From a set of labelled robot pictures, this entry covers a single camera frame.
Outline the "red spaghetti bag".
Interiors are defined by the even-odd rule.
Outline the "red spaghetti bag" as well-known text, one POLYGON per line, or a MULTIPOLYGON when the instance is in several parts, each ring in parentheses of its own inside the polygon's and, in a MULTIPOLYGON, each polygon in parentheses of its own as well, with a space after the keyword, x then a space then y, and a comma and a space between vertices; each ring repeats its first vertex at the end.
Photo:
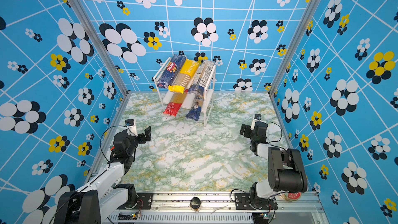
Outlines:
POLYGON ((186 96, 186 93, 174 93, 163 114, 176 117, 186 96))

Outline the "blue Ankara spaghetti bag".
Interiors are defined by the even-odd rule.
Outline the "blue Ankara spaghetti bag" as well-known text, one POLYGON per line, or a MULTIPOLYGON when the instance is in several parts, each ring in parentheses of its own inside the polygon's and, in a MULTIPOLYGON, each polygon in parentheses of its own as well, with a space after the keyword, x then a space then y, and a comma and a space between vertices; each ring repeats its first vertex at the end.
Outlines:
POLYGON ((189 110, 189 112, 186 114, 187 119, 192 119, 195 121, 199 121, 201 112, 202 112, 202 106, 203 106, 204 98, 201 94, 196 93, 192 106, 189 110))

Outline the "clear white-label spaghetti bag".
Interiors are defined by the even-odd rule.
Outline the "clear white-label spaghetti bag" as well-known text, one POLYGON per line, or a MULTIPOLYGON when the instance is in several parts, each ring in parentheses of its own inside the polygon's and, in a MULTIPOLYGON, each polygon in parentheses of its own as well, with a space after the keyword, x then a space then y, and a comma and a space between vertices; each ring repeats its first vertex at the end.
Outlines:
POLYGON ((204 61, 196 71, 191 87, 188 90, 188 93, 195 93, 203 96, 205 86, 207 84, 208 79, 210 78, 210 74, 212 72, 215 63, 212 61, 204 61))

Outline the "blue Barilla spaghetti box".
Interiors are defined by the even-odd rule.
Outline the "blue Barilla spaghetti box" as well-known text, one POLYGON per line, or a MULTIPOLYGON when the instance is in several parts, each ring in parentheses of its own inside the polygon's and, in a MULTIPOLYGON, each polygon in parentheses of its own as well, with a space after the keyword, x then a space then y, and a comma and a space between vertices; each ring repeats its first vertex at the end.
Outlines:
POLYGON ((168 89, 175 81, 186 59, 187 56, 185 55, 173 55, 169 63, 165 66, 165 70, 162 72, 160 78, 157 80, 157 86, 159 88, 168 89))

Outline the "yellow Pastatime spaghetti bag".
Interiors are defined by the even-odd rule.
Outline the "yellow Pastatime spaghetti bag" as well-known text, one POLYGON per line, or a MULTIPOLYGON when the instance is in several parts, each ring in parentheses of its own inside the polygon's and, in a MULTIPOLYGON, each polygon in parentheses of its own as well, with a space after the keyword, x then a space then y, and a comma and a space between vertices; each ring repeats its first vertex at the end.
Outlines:
POLYGON ((175 81, 168 87, 169 91, 183 94, 198 68, 199 64, 196 61, 186 60, 175 81))

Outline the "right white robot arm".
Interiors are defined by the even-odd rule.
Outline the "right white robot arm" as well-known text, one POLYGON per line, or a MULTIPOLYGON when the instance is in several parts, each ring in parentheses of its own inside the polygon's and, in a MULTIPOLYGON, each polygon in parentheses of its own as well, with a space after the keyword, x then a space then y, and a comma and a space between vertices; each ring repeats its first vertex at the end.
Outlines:
POLYGON ((307 191, 308 183, 300 151, 283 148, 267 141, 268 123, 254 120, 243 124, 240 135, 250 139, 250 150, 268 162, 267 180, 254 183, 249 190, 249 202, 255 209, 276 203, 276 196, 307 191))

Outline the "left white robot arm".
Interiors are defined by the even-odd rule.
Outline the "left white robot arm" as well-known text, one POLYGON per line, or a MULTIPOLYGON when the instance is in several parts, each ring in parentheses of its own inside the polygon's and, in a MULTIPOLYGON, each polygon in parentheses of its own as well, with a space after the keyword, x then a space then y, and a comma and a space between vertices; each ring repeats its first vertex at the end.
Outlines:
POLYGON ((137 147, 151 141, 151 127, 138 133, 135 125, 114 136, 113 149, 107 166, 76 191, 64 193, 51 224, 101 224, 119 207, 142 209, 133 184, 120 180, 135 161, 137 147))

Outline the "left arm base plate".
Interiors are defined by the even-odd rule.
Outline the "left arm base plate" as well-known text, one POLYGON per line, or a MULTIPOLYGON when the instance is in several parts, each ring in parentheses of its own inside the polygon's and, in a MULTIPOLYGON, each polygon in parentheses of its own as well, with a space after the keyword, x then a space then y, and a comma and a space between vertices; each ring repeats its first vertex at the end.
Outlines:
POLYGON ((152 206, 153 201, 153 193, 145 193, 139 192, 136 194, 137 199, 136 202, 133 203, 126 203, 125 205, 121 206, 120 209, 134 209, 134 210, 149 210, 152 206))

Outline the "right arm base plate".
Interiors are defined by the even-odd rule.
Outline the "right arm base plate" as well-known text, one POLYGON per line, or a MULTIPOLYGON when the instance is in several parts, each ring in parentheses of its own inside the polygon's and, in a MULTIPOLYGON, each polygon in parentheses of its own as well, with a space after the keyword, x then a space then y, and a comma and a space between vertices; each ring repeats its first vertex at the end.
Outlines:
POLYGON ((245 193, 234 193, 232 200, 235 203, 236 210, 248 211, 273 211, 278 210, 275 198, 263 199, 254 196, 251 198, 245 193))

